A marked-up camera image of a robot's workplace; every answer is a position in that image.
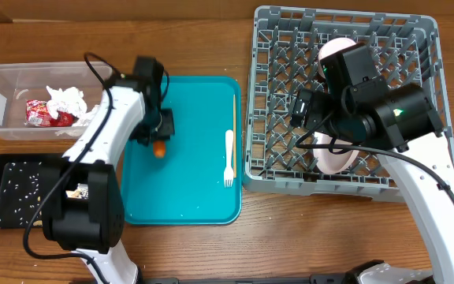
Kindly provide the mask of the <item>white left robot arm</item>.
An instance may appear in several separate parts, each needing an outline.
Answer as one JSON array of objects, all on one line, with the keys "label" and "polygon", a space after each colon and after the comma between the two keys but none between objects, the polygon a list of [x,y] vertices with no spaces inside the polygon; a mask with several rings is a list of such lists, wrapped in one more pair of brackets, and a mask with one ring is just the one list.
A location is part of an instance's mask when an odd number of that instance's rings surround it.
[{"label": "white left robot arm", "polygon": [[141,268],[121,242],[116,169],[130,140],[165,155],[175,133],[173,112],[162,107],[170,78],[156,58],[139,56],[130,74],[114,69],[100,83],[100,108],[83,135],[61,158],[41,163],[41,200],[31,220],[41,220],[45,238],[64,251],[47,259],[80,258],[98,283],[141,283]]}]

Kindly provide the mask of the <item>orange carrot piece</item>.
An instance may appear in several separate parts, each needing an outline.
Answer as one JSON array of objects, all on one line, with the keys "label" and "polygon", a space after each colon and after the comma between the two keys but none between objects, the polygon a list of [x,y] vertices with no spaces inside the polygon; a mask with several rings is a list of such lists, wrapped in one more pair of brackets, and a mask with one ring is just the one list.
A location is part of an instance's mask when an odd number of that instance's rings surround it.
[{"label": "orange carrot piece", "polygon": [[166,156],[166,142],[163,140],[156,140],[153,143],[153,153],[158,159],[162,159]]}]

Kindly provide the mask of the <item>pink bowl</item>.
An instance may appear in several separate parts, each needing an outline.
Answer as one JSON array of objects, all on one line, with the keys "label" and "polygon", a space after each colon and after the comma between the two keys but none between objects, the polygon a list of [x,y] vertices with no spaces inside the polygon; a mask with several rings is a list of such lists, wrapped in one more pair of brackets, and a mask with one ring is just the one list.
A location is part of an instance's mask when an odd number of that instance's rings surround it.
[{"label": "pink bowl", "polygon": [[318,52],[318,73],[322,78],[325,77],[324,70],[322,68],[322,59],[334,54],[340,50],[356,45],[356,41],[353,39],[340,37],[331,39],[325,43]]}]

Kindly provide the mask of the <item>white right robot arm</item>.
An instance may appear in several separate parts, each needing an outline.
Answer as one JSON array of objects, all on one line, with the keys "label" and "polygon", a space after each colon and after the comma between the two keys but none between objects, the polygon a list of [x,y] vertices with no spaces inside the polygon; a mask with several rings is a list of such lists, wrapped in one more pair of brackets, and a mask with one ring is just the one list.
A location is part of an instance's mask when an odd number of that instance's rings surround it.
[{"label": "white right robot arm", "polygon": [[390,88],[368,47],[332,40],[318,53],[327,91],[301,90],[291,124],[322,133],[322,149],[375,154],[398,186],[429,253],[427,283],[454,283],[454,168],[445,128],[417,84]]}]

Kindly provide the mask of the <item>white paper napkin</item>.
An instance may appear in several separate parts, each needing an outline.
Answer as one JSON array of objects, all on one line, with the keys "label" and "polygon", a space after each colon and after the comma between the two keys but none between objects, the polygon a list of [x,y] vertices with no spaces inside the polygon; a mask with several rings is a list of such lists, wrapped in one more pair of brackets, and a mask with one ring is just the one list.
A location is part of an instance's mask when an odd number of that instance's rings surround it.
[{"label": "white paper napkin", "polygon": [[55,134],[57,136],[81,136],[84,132],[81,127],[87,127],[90,124],[99,110],[99,105],[96,104],[89,109],[84,101],[84,93],[76,87],[56,90],[47,86],[47,91],[50,94],[47,110],[53,119],[58,118],[59,112],[73,116],[73,130],[59,130]]}]

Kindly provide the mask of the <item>wooden chopstick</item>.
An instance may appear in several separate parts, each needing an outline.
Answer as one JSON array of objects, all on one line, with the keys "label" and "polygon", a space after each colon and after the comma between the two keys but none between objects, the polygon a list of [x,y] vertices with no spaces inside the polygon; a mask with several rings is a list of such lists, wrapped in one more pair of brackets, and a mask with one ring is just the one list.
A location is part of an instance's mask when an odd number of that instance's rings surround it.
[{"label": "wooden chopstick", "polygon": [[236,173],[236,95],[233,96],[233,178]]}]

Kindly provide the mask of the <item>red snack wrapper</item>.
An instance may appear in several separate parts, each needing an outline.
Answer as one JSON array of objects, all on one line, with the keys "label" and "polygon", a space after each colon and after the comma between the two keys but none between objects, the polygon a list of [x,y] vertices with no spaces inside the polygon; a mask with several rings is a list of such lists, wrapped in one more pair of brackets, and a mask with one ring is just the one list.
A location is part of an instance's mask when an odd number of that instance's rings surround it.
[{"label": "red snack wrapper", "polygon": [[53,118],[47,109],[47,103],[41,100],[28,100],[26,102],[26,121],[27,125],[37,127],[68,127],[71,126],[75,118],[68,113],[58,112],[58,116]]}]

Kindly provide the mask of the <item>white plastic fork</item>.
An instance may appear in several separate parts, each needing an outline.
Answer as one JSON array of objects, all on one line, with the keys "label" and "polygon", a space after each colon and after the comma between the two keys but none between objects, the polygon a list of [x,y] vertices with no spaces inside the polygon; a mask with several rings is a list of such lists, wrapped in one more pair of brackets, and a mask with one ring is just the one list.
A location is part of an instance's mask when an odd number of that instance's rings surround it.
[{"label": "white plastic fork", "polygon": [[224,169],[224,186],[230,188],[233,186],[233,138],[234,132],[229,129],[225,132],[225,169]]}]

